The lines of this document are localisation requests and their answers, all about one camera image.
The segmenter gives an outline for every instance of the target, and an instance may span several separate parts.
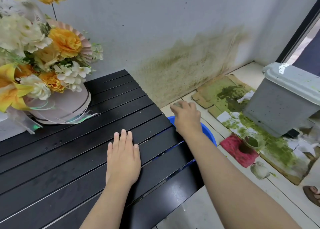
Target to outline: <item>cat face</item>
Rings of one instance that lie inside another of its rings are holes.
[[[11,16],[13,14],[23,16],[23,8],[19,0],[0,0],[0,14],[2,16]]]

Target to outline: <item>wall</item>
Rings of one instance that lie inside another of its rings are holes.
[[[298,11],[297,2],[303,5]],[[93,65],[97,71],[91,78],[127,69],[162,107],[256,56],[268,62],[282,51],[280,41],[290,39],[314,2],[67,0],[54,4],[54,9],[58,20],[87,30],[91,41],[103,44],[105,59]],[[53,16],[48,6],[38,5]],[[277,16],[285,17],[285,26],[278,27]],[[277,49],[267,54],[270,46]]]

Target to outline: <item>black door frame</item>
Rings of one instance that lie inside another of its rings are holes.
[[[296,30],[286,47],[283,49],[283,51],[280,53],[279,57],[277,58],[276,62],[283,63],[286,58],[289,56],[289,54],[292,52],[292,50],[295,48],[295,46],[298,44],[298,42],[301,40],[301,38],[304,36],[306,31],[310,28],[310,26],[313,24],[315,19],[320,14],[320,0],[317,0],[317,2],[314,4],[310,12],[307,14],[306,18],[304,18],[303,22],[299,26],[299,28]]]

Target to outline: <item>red sponge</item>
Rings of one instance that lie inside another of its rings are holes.
[[[240,139],[235,134],[231,134],[228,138],[220,142],[220,145],[230,154],[232,155],[237,162],[239,162],[242,166],[247,168],[251,164],[254,163],[255,159],[259,156],[259,154],[252,150],[251,153],[242,153],[239,150],[239,146],[242,144],[242,139]]]

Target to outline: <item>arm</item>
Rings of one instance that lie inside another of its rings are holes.
[[[131,186],[137,181],[141,160],[139,147],[132,145],[132,133],[114,134],[108,144],[106,187],[80,229],[118,229]]]
[[[171,105],[177,131],[194,155],[208,194],[226,229],[299,229],[269,195],[240,172],[202,133],[194,103]]]

